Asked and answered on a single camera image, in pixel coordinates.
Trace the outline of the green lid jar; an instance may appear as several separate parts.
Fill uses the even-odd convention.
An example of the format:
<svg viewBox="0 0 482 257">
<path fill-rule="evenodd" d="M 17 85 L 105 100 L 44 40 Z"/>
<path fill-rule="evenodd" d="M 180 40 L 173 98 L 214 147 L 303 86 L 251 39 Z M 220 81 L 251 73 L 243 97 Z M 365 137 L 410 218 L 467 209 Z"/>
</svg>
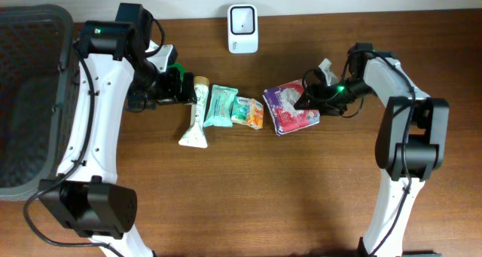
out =
<svg viewBox="0 0 482 257">
<path fill-rule="evenodd" d="M 180 63 L 173 63 L 172 65 L 168 65 L 167 69 L 170 72 L 177 72 L 180 81 L 183 81 L 185 74 L 185 68 L 183 65 L 181 65 Z"/>
</svg>

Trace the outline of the mint green wipes pack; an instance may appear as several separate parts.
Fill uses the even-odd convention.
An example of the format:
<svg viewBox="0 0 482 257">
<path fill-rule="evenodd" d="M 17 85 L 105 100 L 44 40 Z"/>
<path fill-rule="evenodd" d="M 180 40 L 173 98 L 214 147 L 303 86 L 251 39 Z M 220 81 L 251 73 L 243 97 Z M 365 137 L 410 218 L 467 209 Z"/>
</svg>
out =
<svg viewBox="0 0 482 257">
<path fill-rule="evenodd" d="M 232 127 L 231 112 L 238 90 L 217 84 L 212 86 L 212 95 L 204 127 Z"/>
</svg>

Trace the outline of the red purple tissue pack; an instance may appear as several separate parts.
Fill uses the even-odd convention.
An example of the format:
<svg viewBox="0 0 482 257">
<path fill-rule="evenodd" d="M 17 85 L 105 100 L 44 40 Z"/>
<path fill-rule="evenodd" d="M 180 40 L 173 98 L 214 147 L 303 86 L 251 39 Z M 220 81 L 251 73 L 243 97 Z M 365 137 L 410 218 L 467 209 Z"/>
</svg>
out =
<svg viewBox="0 0 482 257">
<path fill-rule="evenodd" d="M 294 104 L 300 99 L 303 92 L 300 79 L 264 91 L 263 98 L 273 120 L 277 136 L 293 133 L 319 123 L 318 110 L 296 110 L 294 108 Z"/>
</svg>

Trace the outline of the white cream tube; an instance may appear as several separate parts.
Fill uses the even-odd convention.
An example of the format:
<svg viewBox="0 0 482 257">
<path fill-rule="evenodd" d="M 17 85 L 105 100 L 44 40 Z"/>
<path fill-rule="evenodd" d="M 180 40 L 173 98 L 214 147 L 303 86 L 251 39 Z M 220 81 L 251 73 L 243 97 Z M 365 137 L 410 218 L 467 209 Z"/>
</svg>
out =
<svg viewBox="0 0 482 257">
<path fill-rule="evenodd" d="M 197 96 L 197 103 L 191 106 L 191 124 L 178 143 L 188 147 L 207 148 L 208 143 L 203 132 L 203 123 L 209 97 L 209 79 L 196 76 L 194 78 L 194 91 Z"/>
</svg>

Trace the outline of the small green tissue packet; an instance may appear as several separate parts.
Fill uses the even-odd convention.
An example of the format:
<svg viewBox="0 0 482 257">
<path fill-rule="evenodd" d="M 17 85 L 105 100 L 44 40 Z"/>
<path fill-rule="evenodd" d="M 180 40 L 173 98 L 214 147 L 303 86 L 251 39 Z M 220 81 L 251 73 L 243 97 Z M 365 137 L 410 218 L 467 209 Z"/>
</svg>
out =
<svg viewBox="0 0 482 257">
<path fill-rule="evenodd" d="M 235 97 L 231 112 L 231 121 L 233 123 L 247 125 L 251 101 L 249 98 L 241 96 Z"/>
</svg>

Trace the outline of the orange tissue packet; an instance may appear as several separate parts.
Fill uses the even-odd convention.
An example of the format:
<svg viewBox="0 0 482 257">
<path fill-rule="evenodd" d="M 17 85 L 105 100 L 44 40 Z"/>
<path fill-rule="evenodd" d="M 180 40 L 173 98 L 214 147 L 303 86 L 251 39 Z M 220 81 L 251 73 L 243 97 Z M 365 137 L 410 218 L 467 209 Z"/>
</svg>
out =
<svg viewBox="0 0 482 257">
<path fill-rule="evenodd" d="M 255 99 L 251 99 L 249 104 L 249 111 L 247 115 L 246 124 L 255 129 L 259 130 L 263 128 L 264 123 L 264 106 L 262 103 Z"/>
</svg>

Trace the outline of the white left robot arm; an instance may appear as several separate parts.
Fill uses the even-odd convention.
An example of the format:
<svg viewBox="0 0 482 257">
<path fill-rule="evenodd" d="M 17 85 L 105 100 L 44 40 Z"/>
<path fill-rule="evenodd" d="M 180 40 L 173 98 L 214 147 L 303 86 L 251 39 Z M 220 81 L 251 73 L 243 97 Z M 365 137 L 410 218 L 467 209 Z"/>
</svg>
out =
<svg viewBox="0 0 482 257">
<path fill-rule="evenodd" d="M 36 198 L 82 247 L 107 256 L 152 256 L 135 226 L 137 195 L 117 184 L 116 152 L 124 111 L 149 104 L 194 104 L 194 76 L 171 44 L 151 40 L 157 21 L 140 4 L 122 3 L 112 21 L 88 20 L 73 50 L 78 100 L 63 159 Z"/>
</svg>

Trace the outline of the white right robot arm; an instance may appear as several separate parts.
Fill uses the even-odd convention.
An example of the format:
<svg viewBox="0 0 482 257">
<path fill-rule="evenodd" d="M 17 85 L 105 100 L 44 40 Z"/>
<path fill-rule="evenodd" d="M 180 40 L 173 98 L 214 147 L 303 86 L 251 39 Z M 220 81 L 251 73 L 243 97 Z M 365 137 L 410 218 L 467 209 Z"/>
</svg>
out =
<svg viewBox="0 0 482 257">
<path fill-rule="evenodd" d="M 368 230 L 356 256 L 401 256 L 402 241 L 416 197 L 444 160 L 449 103 L 420 90 L 391 51 L 358 42 L 347 52 L 343 73 L 311 71 L 318 82 L 301 81 L 297 110 L 345 118 L 347 106 L 375 95 L 385 108 L 375 145 L 380 189 Z"/>
</svg>

